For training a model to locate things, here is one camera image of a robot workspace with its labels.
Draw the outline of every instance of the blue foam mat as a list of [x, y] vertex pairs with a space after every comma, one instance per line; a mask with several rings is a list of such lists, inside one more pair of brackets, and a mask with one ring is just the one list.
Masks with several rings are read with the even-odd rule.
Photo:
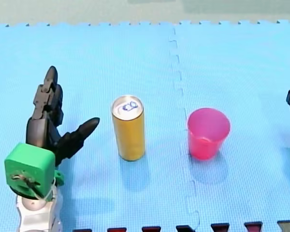
[[[290, 23], [87, 25], [0, 25], [0, 232], [18, 226], [3, 160], [25, 140], [50, 65], [64, 91], [60, 132], [101, 118], [61, 166], [65, 232], [205, 232], [212, 223], [237, 232], [253, 221], [279, 231], [277, 221], [290, 220]], [[146, 156], [132, 163], [117, 154], [110, 115], [127, 93], [145, 105]], [[223, 111], [232, 124], [210, 162], [187, 155], [187, 115], [201, 107]]]

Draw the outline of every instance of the green 3d printed part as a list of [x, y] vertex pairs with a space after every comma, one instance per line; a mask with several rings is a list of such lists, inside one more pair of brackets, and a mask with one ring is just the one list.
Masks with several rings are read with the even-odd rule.
[[4, 161], [7, 184], [24, 196], [44, 198], [55, 177], [53, 152], [19, 143]]

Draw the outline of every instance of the yellow can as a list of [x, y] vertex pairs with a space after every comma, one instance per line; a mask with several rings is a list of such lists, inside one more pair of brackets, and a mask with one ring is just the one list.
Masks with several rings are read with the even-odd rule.
[[112, 105], [112, 117], [119, 155], [128, 161], [145, 153], [144, 107], [133, 95], [123, 95]]

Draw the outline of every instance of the can lid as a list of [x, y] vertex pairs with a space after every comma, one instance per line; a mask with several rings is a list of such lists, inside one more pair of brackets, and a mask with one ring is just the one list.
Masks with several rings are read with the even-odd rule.
[[143, 112], [143, 104], [133, 95], [124, 95], [117, 98], [112, 105], [112, 113], [115, 117], [129, 121], [137, 118]]

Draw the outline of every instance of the pink plastic cup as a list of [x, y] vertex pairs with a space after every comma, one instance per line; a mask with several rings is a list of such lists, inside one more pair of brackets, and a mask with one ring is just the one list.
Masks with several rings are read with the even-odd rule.
[[230, 132], [230, 122], [220, 111], [202, 108], [194, 111], [188, 119], [188, 148], [198, 160], [215, 156]]

